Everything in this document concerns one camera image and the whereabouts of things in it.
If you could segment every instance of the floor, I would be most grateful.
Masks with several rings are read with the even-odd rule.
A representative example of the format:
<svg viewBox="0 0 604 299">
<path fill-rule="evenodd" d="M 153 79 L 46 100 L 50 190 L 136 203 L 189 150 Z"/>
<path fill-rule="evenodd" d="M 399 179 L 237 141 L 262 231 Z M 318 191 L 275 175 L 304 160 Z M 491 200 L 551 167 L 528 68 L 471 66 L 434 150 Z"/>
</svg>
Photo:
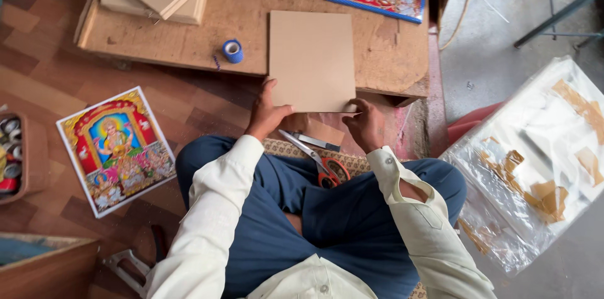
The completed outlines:
<svg viewBox="0 0 604 299">
<path fill-rule="evenodd" d="M 129 71 L 114 69 L 109 62 L 81 52 L 72 42 L 85 1 L 4 0 L 0 22 L 0 106 L 7 104 L 9 110 L 23 112 L 46 127 L 50 171 L 45 191 L 0 207 L 0 230 L 92 237 L 102 241 L 100 258 L 134 248 L 143 260 L 151 262 L 155 260 L 155 247 L 150 226 L 161 225 L 170 241 L 185 214 L 176 180 L 95 219 L 55 122 L 140 85 L 177 154 L 200 135 L 241 135 L 261 80 L 148 64 L 132 64 Z M 431 99 L 442 105 L 439 87 L 433 84 Z M 422 116 L 425 103 L 395 109 L 381 95 L 359 96 L 376 103 L 385 114 L 386 144 L 395 147 L 400 158 L 426 155 L 426 147 L 424 151 L 416 149 L 422 135 L 435 128 L 442 133 L 442 125 L 426 128 L 434 118 Z M 341 114 L 311 117 L 345 132 L 344 153 L 363 155 L 341 123 Z M 91 298 L 136 297 L 107 268 L 98 268 Z"/>
<path fill-rule="evenodd" d="M 572 0 L 556 0 L 557 9 Z M 457 25 L 465 0 L 449 0 L 442 18 L 440 45 Z M 449 123 L 464 114 L 501 102 L 553 57 L 571 55 L 592 81 L 604 87 L 604 43 L 577 53 L 577 37 L 540 36 L 521 49 L 513 43 L 549 17 L 548 0 L 471 0 L 457 37 L 441 52 L 446 117 Z M 602 28 L 595 5 L 562 21 L 558 31 L 598 32 Z M 479 269 L 494 283 L 500 299 L 600 298 L 604 292 L 604 233 L 599 227 L 604 199 L 599 199 L 543 255 L 516 277 L 507 278 L 481 257 L 463 236 Z"/>
</svg>

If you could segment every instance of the parquet floor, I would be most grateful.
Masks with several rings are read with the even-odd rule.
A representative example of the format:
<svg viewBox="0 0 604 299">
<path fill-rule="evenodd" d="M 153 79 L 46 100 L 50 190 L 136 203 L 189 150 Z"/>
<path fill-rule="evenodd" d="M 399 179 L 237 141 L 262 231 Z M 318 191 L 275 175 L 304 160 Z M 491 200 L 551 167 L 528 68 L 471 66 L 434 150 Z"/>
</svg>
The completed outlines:
<svg viewBox="0 0 604 299">
<path fill-rule="evenodd" d="M 176 180 L 95 219 L 55 121 L 140 85 L 177 154 L 200 135 L 241 135 L 261 80 L 148 64 L 132 64 L 130 71 L 116 70 L 72 43 L 85 1 L 4 0 L 0 105 L 24 112 L 46 127 L 50 173 L 45 191 L 0 207 L 0 231 L 92 237 L 102 241 L 99 259 L 134 248 L 143 260 L 151 262 L 155 247 L 150 226 L 161 225 L 171 240 L 185 214 Z M 403 157 L 412 158 L 397 137 L 407 109 L 390 107 L 380 95 L 363 97 L 386 114 L 387 144 L 402 148 Z M 341 115 L 312 116 L 346 133 L 345 153 L 362 154 L 341 124 Z M 98 267 L 91 298 L 137 297 L 107 268 Z"/>
</svg>

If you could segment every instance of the hand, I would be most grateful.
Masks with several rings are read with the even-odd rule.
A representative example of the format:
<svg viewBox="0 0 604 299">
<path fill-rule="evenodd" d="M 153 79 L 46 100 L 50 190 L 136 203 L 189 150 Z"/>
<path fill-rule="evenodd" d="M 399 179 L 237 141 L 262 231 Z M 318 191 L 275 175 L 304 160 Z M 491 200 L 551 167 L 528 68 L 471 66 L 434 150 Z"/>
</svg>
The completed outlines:
<svg viewBox="0 0 604 299">
<path fill-rule="evenodd" d="M 266 80 L 262 91 L 254 102 L 252 118 L 245 134 L 262 141 L 275 130 L 284 117 L 294 113 L 294 106 L 289 104 L 275 107 L 272 105 L 271 91 L 277 85 L 277 79 Z"/>
<path fill-rule="evenodd" d="M 350 103 L 358 106 L 361 113 L 354 117 L 343 117 L 342 122 L 348 127 L 352 138 L 366 154 L 383 147 L 383 114 L 377 108 L 360 98 L 353 98 Z"/>
</svg>

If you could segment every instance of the knee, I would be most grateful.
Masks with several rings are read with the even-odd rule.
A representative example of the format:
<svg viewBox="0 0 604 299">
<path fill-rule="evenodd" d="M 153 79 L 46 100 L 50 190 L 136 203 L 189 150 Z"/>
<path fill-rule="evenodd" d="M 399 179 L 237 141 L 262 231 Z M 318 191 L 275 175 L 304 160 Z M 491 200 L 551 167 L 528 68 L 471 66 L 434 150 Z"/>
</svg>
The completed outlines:
<svg viewBox="0 0 604 299">
<path fill-rule="evenodd" d="M 461 201 L 466 199 L 467 188 L 463 174 L 452 164 L 439 159 L 426 159 L 429 168 L 430 183 L 445 200 Z"/>
<path fill-rule="evenodd" d="M 204 135 L 189 142 L 176 157 L 176 171 L 194 168 L 216 160 L 228 152 L 235 139 L 216 135 Z"/>
</svg>

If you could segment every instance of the blue trousers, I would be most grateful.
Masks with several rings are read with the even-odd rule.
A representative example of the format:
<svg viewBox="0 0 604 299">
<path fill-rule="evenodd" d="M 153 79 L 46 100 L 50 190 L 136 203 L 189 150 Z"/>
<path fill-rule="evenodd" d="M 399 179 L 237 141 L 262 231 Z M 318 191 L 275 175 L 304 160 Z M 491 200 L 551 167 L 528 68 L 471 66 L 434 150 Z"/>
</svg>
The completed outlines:
<svg viewBox="0 0 604 299">
<path fill-rule="evenodd" d="M 202 136 L 182 149 L 176 173 L 187 209 L 195 171 L 235 141 Z M 443 196 L 453 224 L 466 198 L 461 173 L 438 159 L 404 166 Z M 302 235 L 283 211 L 301 214 Z M 373 172 L 328 190 L 317 186 L 313 160 L 262 155 L 229 249 L 223 298 L 246 296 L 315 253 L 359 277 L 378 298 L 407 298 L 419 281 Z"/>
</svg>

